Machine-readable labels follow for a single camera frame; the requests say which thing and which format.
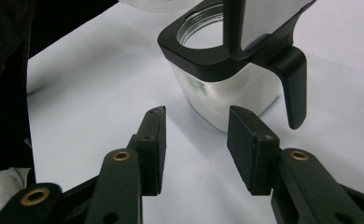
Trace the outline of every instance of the stainless steel container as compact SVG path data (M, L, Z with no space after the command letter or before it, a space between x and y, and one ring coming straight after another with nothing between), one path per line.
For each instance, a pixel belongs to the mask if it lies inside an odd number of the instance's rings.
M282 84L289 126L292 129L300 127L306 114L306 61L304 54L291 45L293 29L302 10L292 14L272 34L259 35L259 41L254 41L257 45L250 43L249 52L246 52L241 50L241 37L231 35L241 34L244 27L241 24L244 23L244 12L243 15L237 13L241 23L235 23L234 27L231 9L241 6L232 4L235 3L230 0L205 0L159 36L161 50L170 61L186 98L204 119L226 132L231 105L259 115L277 97ZM223 21L223 29L207 29ZM202 43L189 43L190 39L197 41L195 36L201 35L204 29L210 33ZM208 46L208 43L218 43L218 46Z

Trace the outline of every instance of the white surface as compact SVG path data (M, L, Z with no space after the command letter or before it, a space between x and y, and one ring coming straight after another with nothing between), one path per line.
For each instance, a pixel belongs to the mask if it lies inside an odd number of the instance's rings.
M181 14L116 4L30 61L37 181L68 190L97 175L145 112L166 105L163 192L144 198L146 224L275 223L270 197L249 195L226 134L190 108L161 54L157 36ZM282 97L262 118L282 148L314 153L337 181L364 192L364 2L316 2L295 46L309 63L307 120L291 131Z

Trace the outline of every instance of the black plastic part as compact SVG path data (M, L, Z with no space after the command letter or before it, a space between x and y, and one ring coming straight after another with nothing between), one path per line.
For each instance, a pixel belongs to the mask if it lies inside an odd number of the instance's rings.
M264 67L280 78L284 88L289 127L298 129L307 114L307 61L304 53L290 46Z
M278 197L277 194L272 196L272 208L277 224L295 224L298 223L299 214L296 207L290 201L285 201Z
M33 205L23 205L22 199L32 190L47 189L49 196L41 203ZM34 201L41 194L32 194L28 198ZM55 224L60 223L62 216L63 193L59 186L45 183L37 184L28 189L23 189L13 196L7 205L0 212L0 224Z
M314 155L284 149L278 171L299 213L298 223L364 224L364 213Z
M114 150L104 158L85 223L141 223L141 196L138 153Z
M231 106L228 148L252 195L270 195L271 161L280 152L280 140L253 112Z
M350 198L364 211L364 194L354 189L350 189L347 186L342 185L342 188L350 196Z
M128 145L129 148L135 149L140 157L144 196L156 196L161 193L167 148L165 115L165 106L149 110L137 134L132 137Z
M161 51L168 61L206 82L217 82L232 77L248 62L233 60L223 45L210 49L186 48L177 40L177 34L185 19L191 14L222 3L223 0L202 1L162 30L158 37Z
M65 211L63 224L81 224L84 222L97 178L96 176L63 194L63 209Z

